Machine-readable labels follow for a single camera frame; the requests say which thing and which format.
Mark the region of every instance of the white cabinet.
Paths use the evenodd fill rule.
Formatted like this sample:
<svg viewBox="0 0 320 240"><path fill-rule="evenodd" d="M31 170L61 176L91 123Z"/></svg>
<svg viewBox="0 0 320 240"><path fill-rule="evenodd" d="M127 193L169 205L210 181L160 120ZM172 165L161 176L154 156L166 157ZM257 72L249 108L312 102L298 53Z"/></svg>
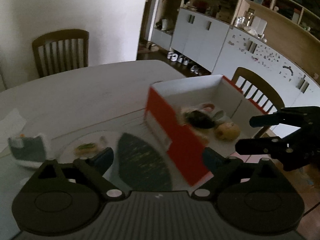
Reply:
<svg viewBox="0 0 320 240"><path fill-rule="evenodd" d="M183 50L183 54L195 62L198 62L199 54L202 49L202 44L207 34L209 25L208 17L197 14L192 19L192 28L190 30L188 40Z"/></svg>
<svg viewBox="0 0 320 240"><path fill-rule="evenodd" d="M195 12L180 9L172 37L171 48L183 53L192 28L192 19L195 15Z"/></svg>
<svg viewBox="0 0 320 240"><path fill-rule="evenodd" d="M251 41L257 47L250 52L247 48ZM250 69L267 81L278 92L285 107L320 106L320 87L305 77L300 68L258 39L233 28L228 32L212 74L232 79L238 67ZM297 129L279 124L273 127L273 132L283 138Z"/></svg>
<svg viewBox="0 0 320 240"><path fill-rule="evenodd" d="M300 94L297 85L304 76L303 71L260 40L231 28L212 74L221 74L232 79L238 67L250 69L279 93L286 107L291 106ZM251 41L257 44L257 47L250 52L248 45Z"/></svg>
<svg viewBox="0 0 320 240"><path fill-rule="evenodd" d="M156 28L152 31L151 41L166 50L170 49L171 39L172 36L164 31Z"/></svg>
<svg viewBox="0 0 320 240"><path fill-rule="evenodd" d="M308 76L305 77L305 82L300 89L300 94L298 95L295 102L291 105L292 107L297 106L320 106L320 87ZM298 127L279 124L274 128L273 132L280 136L281 138L293 133L299 129Z"/></svg>
<svg viewBox="0 0 320 240"><path fill-rule="evenodd" d="M171 47L211 72L228 29L212 17L180 9Z"/></svg>
<svg viewBox="0 0 320 240"><path fill-rule="evenodd" d="M226 38L229 25L214 19L209 19L207 29L201 41L201 50L197 63L212 72Z"/></svg>

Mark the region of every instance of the open box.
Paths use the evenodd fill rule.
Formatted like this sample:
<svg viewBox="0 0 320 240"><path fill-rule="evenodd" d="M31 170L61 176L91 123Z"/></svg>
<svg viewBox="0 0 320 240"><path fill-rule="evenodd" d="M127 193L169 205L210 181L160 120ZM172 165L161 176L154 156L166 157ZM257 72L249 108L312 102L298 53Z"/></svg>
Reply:
<svg viewBox="0 0 320 240"><path fill-rule="evenodd" d="M240 129L240 136L232 141L221 141L210 136L204 143L188 125L177 120L177 109L201 103L213 103L224 110ZM260 128L252 128L252 116L265 114L255 102L245 99L242 91L222 75L184 78L153 84L149 89L145 121L153 134L173 160L190 185L196 184L209 171L202 161L202 152L210 147L227 157L235 152L235 144L241 138L251 138Z"/></svg>

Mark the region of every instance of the dark placemat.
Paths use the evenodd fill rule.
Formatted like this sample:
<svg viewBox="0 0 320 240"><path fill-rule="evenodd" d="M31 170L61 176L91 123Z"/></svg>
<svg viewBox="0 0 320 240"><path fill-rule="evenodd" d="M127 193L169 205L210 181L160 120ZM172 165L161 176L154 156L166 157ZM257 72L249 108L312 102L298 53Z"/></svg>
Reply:
<svg viewBox="0 0 320 240"><path fill-rule="evenodd" d="M124 133L118 142L119 177L137 191L171 191L170 172L160 154L145 141Z"/></svg>

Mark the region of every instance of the chair backrest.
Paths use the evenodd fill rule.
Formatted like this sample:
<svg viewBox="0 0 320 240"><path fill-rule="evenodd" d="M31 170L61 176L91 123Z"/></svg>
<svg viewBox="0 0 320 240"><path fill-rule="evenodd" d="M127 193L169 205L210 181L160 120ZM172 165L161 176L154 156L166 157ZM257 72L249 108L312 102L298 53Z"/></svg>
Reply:
<svg viewBox="0 0 320 240"><path fill-rule="evenodd" d="M71 29L46 33L32 42L40 77L88 66L89 33Z"/></svg>
<svg viewBox="0 0 320 240"><path fill-rule="evenodd" d="M280 110L284 107L283 100L263 78L261 78L256 73L252 72L249 69L239 67L237 68L232 81L237 84L240 82L240 89L243 91L244 97L248 95L250 98L255 101L258 105L261 105L264 111L269 113L272 108ZM263 127L254 138L260 138L270 126Z"/></svg>

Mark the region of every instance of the floor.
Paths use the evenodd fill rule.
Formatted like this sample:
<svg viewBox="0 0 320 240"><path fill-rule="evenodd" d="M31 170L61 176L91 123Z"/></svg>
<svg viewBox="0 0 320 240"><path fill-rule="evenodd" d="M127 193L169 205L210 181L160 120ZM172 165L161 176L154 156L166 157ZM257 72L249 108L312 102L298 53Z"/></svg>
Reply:
<svg viewBox="0 0 320 240"><path fill-rule="evenodd" d="M172 66L174 69L176 69L177 71L179 71L181 74L185 75L186 77L198 76L190 71L190 68L193 65L197 65L196 63L191 62L191 63L189 63L188 66L185 66L179 62L172 62L171 60L167 59L167 51L164 49L159 49L158 51L155 51L155 52L142 51L141 53L138 53L138 55L137 55L137 60L149 60L149 59L161 60L161 61L169 64L170 66ZM209 71L207 71L203 67L201 67L200 73L202 76L211 74Z"/></svg>

